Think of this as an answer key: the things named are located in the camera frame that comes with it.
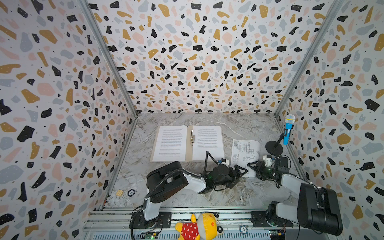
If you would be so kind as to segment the white diagram sheet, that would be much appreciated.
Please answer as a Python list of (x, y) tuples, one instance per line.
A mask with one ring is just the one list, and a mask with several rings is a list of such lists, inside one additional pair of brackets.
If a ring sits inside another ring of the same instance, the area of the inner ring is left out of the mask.
[(233, 140), (231, 166), (238, 165), (248, 170), (244, 178), (255, 178), (256, 173), (250, 169), (247, 164), (259, 160), (260, 155), (260, 142), (258, 141), (244, 141)]

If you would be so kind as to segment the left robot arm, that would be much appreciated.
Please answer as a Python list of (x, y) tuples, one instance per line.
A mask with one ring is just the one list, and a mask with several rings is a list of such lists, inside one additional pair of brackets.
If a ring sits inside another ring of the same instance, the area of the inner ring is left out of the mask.
[(177, 161), (156, 169), (147, 175), (148, 193), (142, 206), (144, 219), (156, 219), (162, 203), (183, 189), (197, 194), (220, 192), (232, 189), (247, 173), (246, 168), (238, 165), (228, 166), (225, 159), (216, 162), (213, 170), (203, 170), (200, 175), (185, 170)]

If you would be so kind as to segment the white text sheet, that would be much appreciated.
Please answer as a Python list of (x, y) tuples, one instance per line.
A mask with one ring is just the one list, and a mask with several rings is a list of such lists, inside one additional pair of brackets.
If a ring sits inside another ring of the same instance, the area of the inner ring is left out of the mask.
[(187, 154), (187, 126), (158, 127), (151, 162), (184, 162)]
[(192, 161), (203, 162), (208, 151), (218, 161), (225, 158), (221, 126), (194, 126)]

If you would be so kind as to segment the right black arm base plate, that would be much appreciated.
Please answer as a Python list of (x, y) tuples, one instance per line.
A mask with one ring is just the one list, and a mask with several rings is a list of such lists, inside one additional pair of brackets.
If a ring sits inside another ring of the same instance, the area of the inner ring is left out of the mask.
[(282, 228), (294, 226), (294, 224), (288, 220), (268, 220), (267, 211), (252, 211), (251, 222), (253, 224), (253, 227), (257, 228)]

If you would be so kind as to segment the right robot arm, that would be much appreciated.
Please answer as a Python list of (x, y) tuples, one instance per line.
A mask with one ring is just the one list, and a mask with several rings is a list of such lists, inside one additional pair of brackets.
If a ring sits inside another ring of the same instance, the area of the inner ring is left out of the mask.
[(257, 179), (288, 189), (297, 198), (296, 205), (271, 202), (264, 216), (259, 218), (261, 221), (272, 227), (297, 224), (319, 234), (341, 235), (343, 223), (336, 192), (290, 173), (288, 156), (266, 155), (247, 166), (255, 172)]

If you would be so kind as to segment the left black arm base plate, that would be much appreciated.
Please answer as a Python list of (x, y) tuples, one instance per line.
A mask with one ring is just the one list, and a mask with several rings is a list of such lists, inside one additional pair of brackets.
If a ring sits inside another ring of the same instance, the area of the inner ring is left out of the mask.
[(169, 229), (171, 227), (171, 218), (171, 212), (160, 212), (153, 220), (146, 220), (143, 211), (137, 211), (132, 215), (129, 227), (130, 229)]

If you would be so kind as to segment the beige manila folder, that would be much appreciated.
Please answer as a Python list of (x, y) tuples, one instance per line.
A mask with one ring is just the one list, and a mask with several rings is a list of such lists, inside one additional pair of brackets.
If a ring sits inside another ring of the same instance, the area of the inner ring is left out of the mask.
[(193, 129), (194, 126), (190, 125), (187, 126), (187, 154), (186, 154), (186, 160), (185, 162), (193, 162), (192, 161), (192, 147), (191, 147), (191, 129)]

